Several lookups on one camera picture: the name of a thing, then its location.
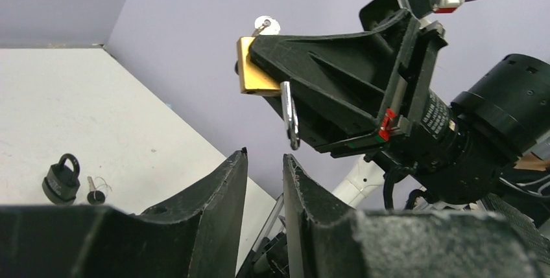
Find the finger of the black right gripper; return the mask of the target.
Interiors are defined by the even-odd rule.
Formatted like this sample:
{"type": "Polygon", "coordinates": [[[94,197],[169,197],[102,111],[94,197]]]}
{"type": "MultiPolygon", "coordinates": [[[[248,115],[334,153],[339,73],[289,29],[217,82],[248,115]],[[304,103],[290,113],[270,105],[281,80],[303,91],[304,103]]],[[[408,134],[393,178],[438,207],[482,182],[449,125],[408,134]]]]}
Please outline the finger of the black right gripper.
{"type": "Polygon", "coordinates": [[[378,146],[378,96],[294,95],[299,137],[313,148],[378,146]]]}
{"type": "Polygon", "coordinates": [[[328,36],[259,36],[250,55],[294,95],[378,96],[378,128],[389,106],[400,54],[413,36],[413,16],[396,12],[370,31],[328,36]]]}

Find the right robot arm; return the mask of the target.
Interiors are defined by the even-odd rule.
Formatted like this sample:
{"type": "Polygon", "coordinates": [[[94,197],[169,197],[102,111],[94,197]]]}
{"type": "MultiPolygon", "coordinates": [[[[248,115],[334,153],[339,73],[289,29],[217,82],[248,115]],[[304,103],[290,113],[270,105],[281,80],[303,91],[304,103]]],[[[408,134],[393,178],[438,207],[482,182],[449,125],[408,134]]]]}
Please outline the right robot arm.
{"type": "Polygon", "coordinates": [[[439,23],[401,9],[353,34],[260,35],[248,55],[289,83],[298,135],[317,152],[363,155],[393,182],[411,176],[430,199],[465,205],[549,137],[549,64],[508,54],[446,104],[430,88],[446,44],[439,23]]]}

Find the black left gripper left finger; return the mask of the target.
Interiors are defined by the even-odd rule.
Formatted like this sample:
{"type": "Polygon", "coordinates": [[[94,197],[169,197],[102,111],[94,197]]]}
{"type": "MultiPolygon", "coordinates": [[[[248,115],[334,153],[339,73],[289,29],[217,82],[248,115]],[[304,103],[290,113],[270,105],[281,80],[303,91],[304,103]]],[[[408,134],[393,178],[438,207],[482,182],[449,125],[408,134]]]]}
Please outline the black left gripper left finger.
{"type": "Polygon", "coordinates": [[[141,214],[113,207],[4,205],[2,277],[233,277],[248,152],[141,214]]]}

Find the large black padlock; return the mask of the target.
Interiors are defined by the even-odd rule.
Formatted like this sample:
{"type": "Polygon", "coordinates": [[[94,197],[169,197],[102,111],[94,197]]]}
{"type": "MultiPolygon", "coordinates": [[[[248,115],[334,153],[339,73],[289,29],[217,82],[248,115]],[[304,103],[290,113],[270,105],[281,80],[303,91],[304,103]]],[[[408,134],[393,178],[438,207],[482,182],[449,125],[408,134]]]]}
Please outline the large black padlock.
{"type": "Polygon", "coordinates": [[[80,163],[70,153],[49,167],[42,181],[42,189],[48,200],[55,205],[73,205],[80,188],[80,163]]]}

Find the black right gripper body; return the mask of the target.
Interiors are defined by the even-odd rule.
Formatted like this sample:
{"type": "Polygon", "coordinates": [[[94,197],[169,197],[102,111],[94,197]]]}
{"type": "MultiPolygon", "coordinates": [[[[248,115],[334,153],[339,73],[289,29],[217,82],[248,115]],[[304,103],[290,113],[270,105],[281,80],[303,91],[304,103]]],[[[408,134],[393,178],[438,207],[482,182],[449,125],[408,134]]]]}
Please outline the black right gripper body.
{"type": "Polygon", "coordinates": [[[437,54],[445,45],[440,29],[421,27],[412,14],[412,38],[393,74],[389,106],[377,131],[378,146],[316,151],[336,158],[378,152],[393,158],[437,158],[447,150],[448,108],[429,87],[437,54]]]}

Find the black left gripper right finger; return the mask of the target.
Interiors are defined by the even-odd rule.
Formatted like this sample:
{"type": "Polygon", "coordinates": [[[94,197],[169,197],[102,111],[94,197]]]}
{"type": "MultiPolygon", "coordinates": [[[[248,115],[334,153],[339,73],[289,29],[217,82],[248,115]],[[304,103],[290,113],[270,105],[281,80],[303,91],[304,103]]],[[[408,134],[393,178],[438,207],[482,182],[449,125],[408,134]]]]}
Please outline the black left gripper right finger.
{"type": "Polygon", "coordinates": [[[283,195],[291,277],[548,277],[549,267],[492,212],[362,211],[290,154],[283,195]]]}

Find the small brass padlock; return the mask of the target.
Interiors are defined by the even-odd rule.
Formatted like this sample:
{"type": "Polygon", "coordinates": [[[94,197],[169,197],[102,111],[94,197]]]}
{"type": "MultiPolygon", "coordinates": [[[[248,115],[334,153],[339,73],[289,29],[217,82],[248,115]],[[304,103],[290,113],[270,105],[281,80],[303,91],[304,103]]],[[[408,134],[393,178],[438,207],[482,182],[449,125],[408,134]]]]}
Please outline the small brass padlock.
{"type": "Polygon", "coordinates": [[[298,115],[291,93],[291,83],[277,82],[266,72],[252,62],[250,46],[260,35],[278,35],[281,26],[271,16],[259,16],[254,20],[254,31],[251,36],[243,36],[237,40],[236,73],[239,76],[239,87],[242,94],[258,95],[261,97],[279,97],[281,99],[282,119],[285,131],[292,150],[300,147],[298,115]]]}

